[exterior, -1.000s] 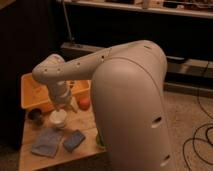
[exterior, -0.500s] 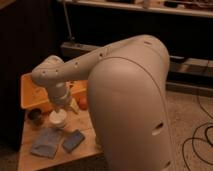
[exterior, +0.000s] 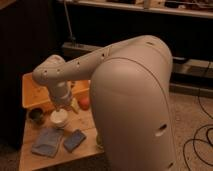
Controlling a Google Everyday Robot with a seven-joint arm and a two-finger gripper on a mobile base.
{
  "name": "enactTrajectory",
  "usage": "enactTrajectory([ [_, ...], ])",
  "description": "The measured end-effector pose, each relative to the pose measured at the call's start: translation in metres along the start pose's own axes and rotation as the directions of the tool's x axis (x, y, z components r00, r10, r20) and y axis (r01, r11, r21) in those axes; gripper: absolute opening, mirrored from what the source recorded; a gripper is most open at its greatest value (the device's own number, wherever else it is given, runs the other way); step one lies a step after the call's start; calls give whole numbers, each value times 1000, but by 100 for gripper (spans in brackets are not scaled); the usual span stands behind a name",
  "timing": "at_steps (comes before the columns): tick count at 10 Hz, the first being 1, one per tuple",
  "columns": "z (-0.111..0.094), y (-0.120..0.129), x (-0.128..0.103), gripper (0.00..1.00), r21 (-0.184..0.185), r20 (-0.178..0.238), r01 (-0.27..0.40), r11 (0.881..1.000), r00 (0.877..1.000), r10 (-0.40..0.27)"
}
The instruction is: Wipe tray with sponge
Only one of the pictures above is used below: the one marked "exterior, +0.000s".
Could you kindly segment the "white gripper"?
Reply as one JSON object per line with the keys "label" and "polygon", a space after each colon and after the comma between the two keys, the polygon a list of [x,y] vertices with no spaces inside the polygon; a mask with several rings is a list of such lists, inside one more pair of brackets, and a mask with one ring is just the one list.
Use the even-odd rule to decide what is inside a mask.
{"label": "white gripper", "polygon": [[72,100],[72,93],[67,83],[57,83],[48,87],[49,97],[55,109],[68,107]]}

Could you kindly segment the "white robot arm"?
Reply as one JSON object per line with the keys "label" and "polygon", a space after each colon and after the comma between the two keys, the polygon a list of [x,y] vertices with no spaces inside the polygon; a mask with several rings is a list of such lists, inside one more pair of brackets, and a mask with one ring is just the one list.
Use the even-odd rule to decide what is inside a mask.
{"label": "white robot arm", "polygon": [[66,62],[52,55],[33,71],[57,107],[71,101],[68,81],[90,81],[90,103],[112,171],[178,171],[171,128],[172,54],[143,35]]}

